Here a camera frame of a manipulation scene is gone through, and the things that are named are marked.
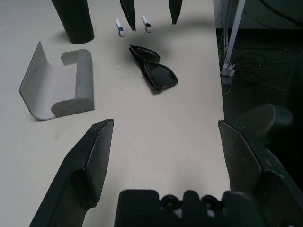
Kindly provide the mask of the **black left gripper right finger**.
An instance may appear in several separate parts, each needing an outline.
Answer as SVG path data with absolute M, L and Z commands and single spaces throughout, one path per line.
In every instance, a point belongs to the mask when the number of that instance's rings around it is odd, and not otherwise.
M 218 128 L 231 190 L 253 194 L 270 227 L 301 227 L 303 193 L 279 159 L 243 127 Z

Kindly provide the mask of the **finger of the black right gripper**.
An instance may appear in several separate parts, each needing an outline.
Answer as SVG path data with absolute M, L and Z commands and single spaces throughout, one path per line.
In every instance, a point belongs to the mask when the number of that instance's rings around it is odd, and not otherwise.
M 175 25 L 181 12 L 182 0 L 169 0 L 169 9 L 172 19 L 172 24 Z
M 136 30 L 134 0 L 120 0 L 120 5 L 132 31 Z

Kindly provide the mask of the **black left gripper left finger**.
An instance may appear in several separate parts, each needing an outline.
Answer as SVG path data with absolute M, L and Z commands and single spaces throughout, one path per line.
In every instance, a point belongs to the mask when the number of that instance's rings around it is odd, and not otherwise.
M 100 201 L 109 163 L 114 120 L 92 125 L 59 167 L 32 227 L 81 227 Z

